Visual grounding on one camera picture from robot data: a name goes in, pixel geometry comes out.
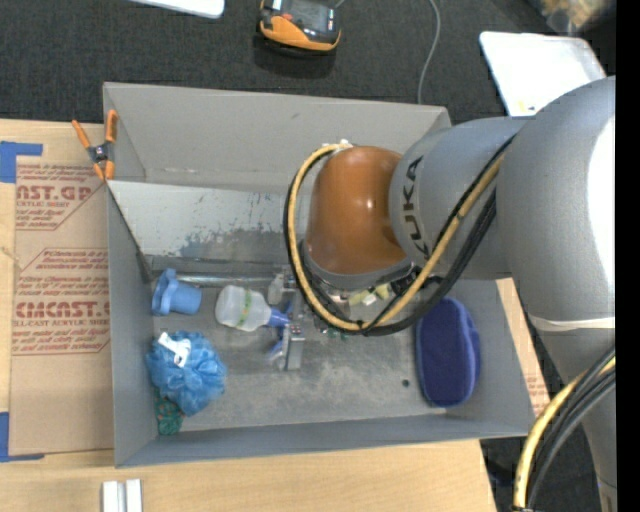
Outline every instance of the yellow cable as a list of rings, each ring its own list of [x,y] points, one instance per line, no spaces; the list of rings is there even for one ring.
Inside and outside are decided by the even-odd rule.
[[[302,180],[306,176],[311,166],[317,162],[320,158],[341,149],[346,149],[351,147],[351,144],[348,143],[339,143],[339,144],[329,144],[324,146],[315,152],[313,152],[302,164],[298,173],[296,174],[294,181],[291,185],[291,190],[289,193],[289,203],[287,210],[287,225],[288,225],[288,237],[289,237],[289,252],[291,255],[291,262],[294,266],[296,275],[298,276],[298,281],[300,288],[305,294],[307,300],[311,302],[314,310],[330,325],[335,327],[339,327],[346,331],[359,331],[361,329],[365,329],[370,326],[371,322],[365,322],[363,324],[358,322],[345,321],[341,318],[336,317],[330,311],[328,311],[324,305],[317,299],[309,281],[307,280],[305,273],[302,269],[302,262],[300,259],[300,254],[298,252],[298,243],[296,240],[295,233],[295,211],[296,211],[296,201],[298,190],[300,189],[300,185]],[[394,304],[394,306],[380,319],[380,324],[384,324],[388,322],[393,317],[395,317],[401,310],[404,308],[407,303],[418,293],[424,282],[427,280],[436,264],[438,263],[440,257],[444,253],[445,249],[449,245],[451,238],[455,234],[456,230],[460,226],[460,221],[462,218],[470,211],[471,207],[475,204],[478,197],[486,190],[489,184],[492,182],[493,178],[495,178],[498,170],[500,169],[500,164],[502,163],[502,159],[504,158],[504,152],[493,162],[493,164],[487,169],[487,172],[483,174],[483,176],[478,181],[477,185],[473,188],[471,193],[467,196],[465,201],[462,203],[460,209],[458,210],[457,215],[451,219],[447,228],[433,250],[433,253],[426,261],[424,268],[420,271],[415,281],[411,284],[407,292],[400,298],[400,300]]]
[[[613,358],[607,363],[607,365],[600,370],[599,375],[609,371],[616,364],[616,358]],[[534,422],[529,435],[522,448],[520,460],[516,468],[516,476],[513,487],[513,506],[514,508],[526,509],[527,506],[527,487],[529,484],[529,475],[531,472],[531,463],[536,452],[536,448],[540,443],[540,439],[544,434],[550,421],[556,416],[558,410],[566,402],[569,395],[573,392],[576,386],[580,383],[584,377],[586,371],[582,372],[576,378],[574,378],[569,384],[560,390],[560,392],[551,400],[544,410],[540,413],[536,421]]]

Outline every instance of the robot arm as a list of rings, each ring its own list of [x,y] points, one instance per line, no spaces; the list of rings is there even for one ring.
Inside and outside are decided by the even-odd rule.
[[[579,377],[599,364],[600,382],[615,384],[611,357],[601,361],[615,354],[614,146],[615,77],[609,77],[533,118],[483,119],[429,133],[399,160],[379,149],[328,147],[307,162],[332,155],[316,180],[300,244],[288,204],[289,250],[304,295],[338,329],[386,334],[411,325],[415,317],[392,320],[431,279],[439,284],[419,314],[457,279],[511,276],[563,380],[581,389]],[[375,171],[355,189],[342,186],[351,195],[339,199],[336,180],[362,178],[365,167]],[[356,218],[367,221],[356,228],[366,232],[363,239],[331,235]],[[358,260],[366,268],[354,265]],[[320,292],[385,281],[406,286],[384,314],[364,324],[332,309]],[[582,420],[604,512],[617,511],[615,412],[615,391],[608,392]],[[522,487],[518,500],[523,510],[530,506]]]

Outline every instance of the blue loofah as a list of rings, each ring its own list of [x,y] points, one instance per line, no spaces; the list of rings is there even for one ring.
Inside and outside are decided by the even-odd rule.
[[[174,402],[186,416],[193,416],[224,393],[227,368],[201,333],[177,331],[170,338],[191,341],[184,367],[175,363],[175,354],[157,339],[145,362],[160,395]]]

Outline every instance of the gray metal box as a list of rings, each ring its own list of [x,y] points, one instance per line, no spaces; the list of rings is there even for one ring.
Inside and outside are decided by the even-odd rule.
[[[282,372],[265,359],[273,329],[216,323],[219,287],[203,288],[195,316],[151,314],[166,267],[266,292],[288,262],[284,197],[305,158],[341,139],[403,153],[450,126],[446,109],[114,83],[104,107],[120,118],[107,200],[117,466],[526,435],[534,413],[493,281],[451,293],[476,322],[482,371],[471,399],[447,410],[420,393],[410,329],[343,340],[308,318],[301,368]],[[229,369],[224,395],[173,436],[158,435],[144,364],[163,330],[202,332]]]

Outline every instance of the white cord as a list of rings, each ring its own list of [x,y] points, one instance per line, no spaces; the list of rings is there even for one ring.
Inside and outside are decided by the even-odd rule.
[[[425,75],[427,74],[427,68],[431,63],[431,58],[433,57],[433,54],[436,50],[436,46],[438,46],[438,41],[440,39],[440,24],[441,24],[440,11],[438,10],[438,6],[434,2],[434,0],[429,0],[429,3],[431,4],[431,7],[433,8],[433,12],[436,15],[436,35],[433,37],[433,43],[431,44],[429,55],[427,56],[427,60],[425,61],[424,66],[422,67],[422,72],[420,73],[420,81],[418,82],[418,105],[422,104],[422,86],[424,85],[424,78],[425,78]]]

